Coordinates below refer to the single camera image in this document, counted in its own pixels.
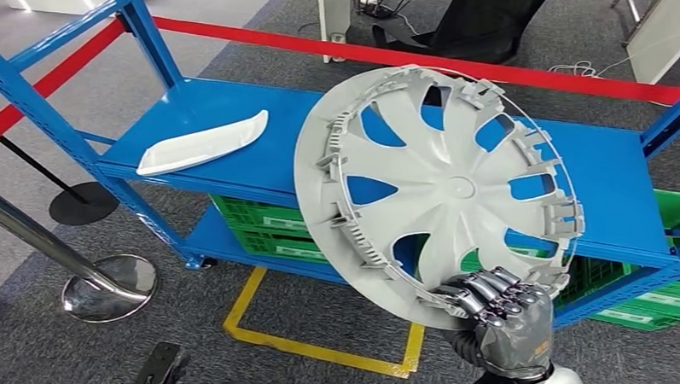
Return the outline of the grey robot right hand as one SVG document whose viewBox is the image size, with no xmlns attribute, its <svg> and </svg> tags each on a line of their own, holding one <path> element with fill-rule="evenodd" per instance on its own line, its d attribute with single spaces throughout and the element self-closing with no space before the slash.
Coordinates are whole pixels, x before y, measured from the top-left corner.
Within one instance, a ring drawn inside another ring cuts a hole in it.
<svg viewBox="0 0 680 384">
<path fill-rule="evenodd" d="M 525 380 L 552 366 L 554 307 L 541 286 L 497 266 L 454 276 L 433 293 L 466 311 L 465 325 L 444 337 L 471 365 Z"/>
</svg>

